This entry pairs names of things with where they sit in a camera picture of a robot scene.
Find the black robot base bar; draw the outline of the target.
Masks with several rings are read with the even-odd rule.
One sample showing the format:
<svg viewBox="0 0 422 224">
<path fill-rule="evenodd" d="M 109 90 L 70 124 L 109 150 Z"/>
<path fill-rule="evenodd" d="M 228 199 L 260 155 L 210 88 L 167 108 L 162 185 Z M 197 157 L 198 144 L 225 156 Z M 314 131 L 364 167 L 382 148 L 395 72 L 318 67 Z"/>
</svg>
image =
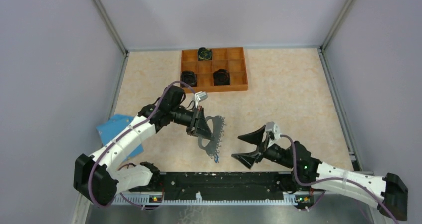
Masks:
<svg viewBox="0 0 422 224">
<path fill-rule="evenodd" d="M 130 192 L 159 192 L 166 201 L 193 200 L 196 193 L 205 201 L 263 201 L 309 190 L 289 172 L 162 172 Z"/>
</svg>

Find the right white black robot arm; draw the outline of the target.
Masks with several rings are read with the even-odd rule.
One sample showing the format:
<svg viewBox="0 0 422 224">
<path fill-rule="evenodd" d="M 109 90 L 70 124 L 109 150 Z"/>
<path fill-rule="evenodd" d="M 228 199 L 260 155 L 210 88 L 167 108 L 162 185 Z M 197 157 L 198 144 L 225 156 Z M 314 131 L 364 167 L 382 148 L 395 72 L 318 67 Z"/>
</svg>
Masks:
<svg viewBox="0 0 422 224">
<path fill-rule="evenodd" d="M 248 169 L 267 159 L 291 169 L 292 184 L 298 190 L 310 187 L 334 192 L 376 208 L 395 223 L 408 219 L 408 188 L 396 174 L 367 175 L 313 158 L 299 141 L 282 134 L 273 122 L 238 139 L 256 147 L 252 152 L 232 154 Z"/>
</svg>

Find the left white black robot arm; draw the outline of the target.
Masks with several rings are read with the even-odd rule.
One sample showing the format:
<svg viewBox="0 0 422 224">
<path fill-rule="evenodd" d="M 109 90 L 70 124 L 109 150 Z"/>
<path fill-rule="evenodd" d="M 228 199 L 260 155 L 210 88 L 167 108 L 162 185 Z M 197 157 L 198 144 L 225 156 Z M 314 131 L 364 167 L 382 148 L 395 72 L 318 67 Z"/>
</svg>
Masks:
<svg viewBox="0 0 422 224">
<path fill-rule="evenodd" d="M 75 161 L 73 187 L 94 205 L 105 208 L 117 194 L 143 186 L 153 191 L 159 186 L 158 169 L 148 162 L 121 169 L 121 163 L 144 141 L 171 123 L 186 127 L 189 136 L 214 140 L 207 125 L 204 108 L 199 104 L 208 95 L 193 93 L 193 107 L 183 107 L 183 88 L 168 85 L 159 99 L 144 106 L 133 121 L 105 146 L 90 155 L 81 154 Z"/>
</svg>

